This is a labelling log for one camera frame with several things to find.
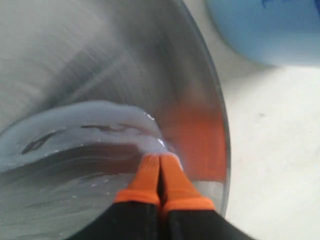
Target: white surface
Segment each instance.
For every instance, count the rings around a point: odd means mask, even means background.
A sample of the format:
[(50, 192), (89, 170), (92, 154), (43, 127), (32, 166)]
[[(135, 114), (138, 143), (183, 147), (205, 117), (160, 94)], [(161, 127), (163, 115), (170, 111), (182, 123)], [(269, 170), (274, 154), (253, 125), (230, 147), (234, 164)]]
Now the white surface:
[(220, 78), (231, 135), (227, 219), (261, 240), (320, 239), (320, 67), (250, 62), (185, 0)]

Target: stainless steel bowl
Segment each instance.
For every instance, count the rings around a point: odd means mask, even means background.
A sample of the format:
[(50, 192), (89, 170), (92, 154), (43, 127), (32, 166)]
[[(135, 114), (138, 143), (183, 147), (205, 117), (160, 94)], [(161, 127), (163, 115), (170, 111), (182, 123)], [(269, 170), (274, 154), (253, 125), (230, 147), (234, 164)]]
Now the stainless steel bowl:
[[(221, 154), (210, 160), (224, 164), (224, 177), (219, 187), (201, 171), (193, 180), (225, 214), (230, 142), (224, 100), (205, 42), (181, 0), (1, 1), (0, 132), (34, 114), (91, 100), (155, 116), (182, 163), (184, 143), (170, 133), (192, 116), (181, 115), (178, 123), (164, 116), (181, 105), (209, 111), (222, 130), (210, 143)], [(208, 163), (199, 158), (189, 164)], [(0, 216), (5, 209), (0, 206)]]

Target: blue container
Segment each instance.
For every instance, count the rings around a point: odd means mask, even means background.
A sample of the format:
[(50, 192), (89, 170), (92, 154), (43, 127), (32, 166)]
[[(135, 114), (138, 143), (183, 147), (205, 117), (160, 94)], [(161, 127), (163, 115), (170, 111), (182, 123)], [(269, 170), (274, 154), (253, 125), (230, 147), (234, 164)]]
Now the blue container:
[(270, 65), (320, 66), (320, 0), (207, 0), (232, 48)]

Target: white liquid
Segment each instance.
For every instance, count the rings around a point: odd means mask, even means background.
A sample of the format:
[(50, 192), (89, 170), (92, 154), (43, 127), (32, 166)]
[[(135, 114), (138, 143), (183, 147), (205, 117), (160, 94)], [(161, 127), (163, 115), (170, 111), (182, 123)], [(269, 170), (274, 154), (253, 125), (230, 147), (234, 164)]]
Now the white liquid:
[[(107, 175), (94, 165), (103, 166), (108, 156), (43, 162), (45, 157), (92, 144), (111, 149), (135, 146), (136, 154), (167, 152), (150, 115), (107, 101), (61, 107), (15, 124), (0, 135), (1, 240), (65, 239), (112, 203), (133, 173)], [(134, 155), (132, 150), (123, 155), (120, 150), (112, 160)]]

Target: orange rubber tip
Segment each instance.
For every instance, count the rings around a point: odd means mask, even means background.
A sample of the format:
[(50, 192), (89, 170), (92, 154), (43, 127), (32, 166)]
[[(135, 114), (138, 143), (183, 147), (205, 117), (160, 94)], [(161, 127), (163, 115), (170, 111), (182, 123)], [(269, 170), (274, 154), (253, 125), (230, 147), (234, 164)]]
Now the orange rubber tip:
[(164, 184), (164, 206), (166, 215), (173, 210), (215, 210), (214, 203), (202, 196), (189, 181), (173, 154), (160, 156), (160, 168)]
[(160, 207), (157, 188), (160, 172), (160, 157), (146, 155), (142, 158), (138, 171), (129, 186), (116, 195), (114, 203), (140, 202)]

